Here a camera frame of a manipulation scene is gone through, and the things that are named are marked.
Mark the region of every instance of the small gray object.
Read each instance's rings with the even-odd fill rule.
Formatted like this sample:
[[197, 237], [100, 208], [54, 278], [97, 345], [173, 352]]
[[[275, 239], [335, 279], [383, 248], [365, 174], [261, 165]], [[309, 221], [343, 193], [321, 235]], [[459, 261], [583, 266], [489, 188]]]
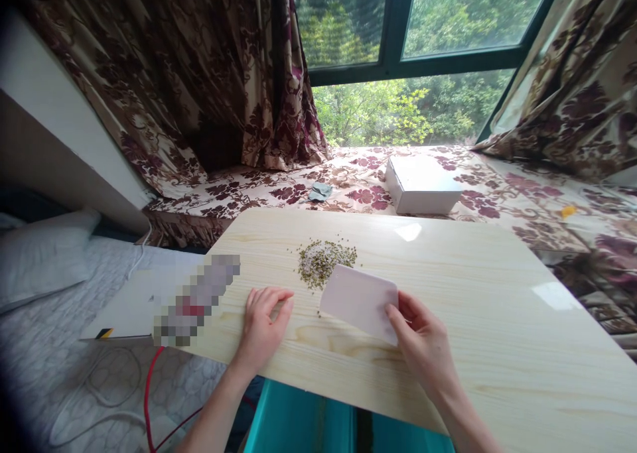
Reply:
[[319, 201], [324, 202], [327, 198], [332, 194], [332, 187], [329, 184], [316, 182], [312, 185], [312, 190], [310, 191], [310, 195], [308, 199], [305, 201], [301, 201], [302, 203], [308, 201]]

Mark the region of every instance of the maroon floral pattern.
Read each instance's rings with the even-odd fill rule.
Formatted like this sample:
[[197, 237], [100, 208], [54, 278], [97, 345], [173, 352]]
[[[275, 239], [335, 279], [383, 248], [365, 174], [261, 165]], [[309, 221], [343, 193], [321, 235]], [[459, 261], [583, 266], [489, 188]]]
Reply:
[[637, 0], [565, 2], [543, 60], [502, 112], [506, 121], [475, 149], [549, 160], [599, 181], [637, 162]]
[[[164, 244], [206, 247], [252, 206], [395, 214], [384, 180], [389, 156], [453, 167], [464, 192], [446, 218], [514, 233], [637, 361], [637, 214], [625, 199], [637, 191], [602, 189], [549, 164], [501, 161], [465, 147], [339, 149], [331, 161], [293, 172], [224, 170], [183, 200], [154, 201], [146, 213]], [[314, 181], [331, 184], [334, 194], [301, 204]], [[575, 213], [564, 217], [566, 207]]]
[[[480, 158], [510, 184], [560, 221], [590, 249], [574, 265], [560, 264], [555, 274], [569, 287], [626, 353], [637, 361], [637, 198], [631, 189], [600, 188], [550, 164]], [[564, 208], [575, 213], [563, 215]], [[548, 234], [539, 243], [562, 242], [554, 225], [530, 221], [514, 227], [518, 237]]]
[[294, 0], [23, 5], [123, 154], [165, 198], [206, 182], [200, 161], [292, 170], [331, 156]]
[[[498, 224], [515, 233], [546, 263], [589, 252], [559, 220], [538, 208], [466, 147], [343, 148], [331, 161], [291, 172], [236, 166], [211, 176], [186, 201], [159, 199], [149, 204], [147, 211], [156, 216], [166, 212], [218, 220], [232, 220], [252, 206], [395, 214], [384, 176], [390, 156], [431, 157], [448, 168], [464, 188], [448, 219]], [[323, 203], [300, 203], [307, 199], [315, 181], [333, 186], [332, 196]], [[201, 244], [193, 238], [188, 242]]]

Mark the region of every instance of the right hand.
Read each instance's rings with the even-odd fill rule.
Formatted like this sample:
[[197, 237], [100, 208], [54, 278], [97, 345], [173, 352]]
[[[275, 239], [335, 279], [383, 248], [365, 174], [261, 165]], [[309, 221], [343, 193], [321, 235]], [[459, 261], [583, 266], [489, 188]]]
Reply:
[[453, 394], [460, 381], [451, 357], [447, 328], [420, 300], [398, 291], [398, 308], [385, 306], [405, 362], [427, 396]]

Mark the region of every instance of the floral curtain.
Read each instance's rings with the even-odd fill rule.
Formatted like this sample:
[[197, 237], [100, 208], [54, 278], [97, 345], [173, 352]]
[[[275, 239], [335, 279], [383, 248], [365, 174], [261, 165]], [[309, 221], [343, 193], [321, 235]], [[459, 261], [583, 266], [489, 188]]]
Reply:
[[601, 180], [637, 164], [636, 83], [637, 0], [572, 0], [511, 97], [517, 121], [474, 149]]
[[167, 198], [234, 161], [291, 170], [330, 158], [293, 0], [25, 0], [23, 9]]

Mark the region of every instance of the teal container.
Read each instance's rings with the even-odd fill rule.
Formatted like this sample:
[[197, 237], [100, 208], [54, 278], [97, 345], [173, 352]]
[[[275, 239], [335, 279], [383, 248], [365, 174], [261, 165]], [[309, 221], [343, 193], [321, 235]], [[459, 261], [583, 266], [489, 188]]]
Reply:
[[409, 423], [372, 414], [374, 453], [455, 453], [451, 439]]
[[350, 405], [266, 380], [245, 453], [354, 453]]
[[[448, 436], [372, 414], [374, 453], [455, 453]], [[356, 409], [266, 380], [245, 453], [354, 453]]]

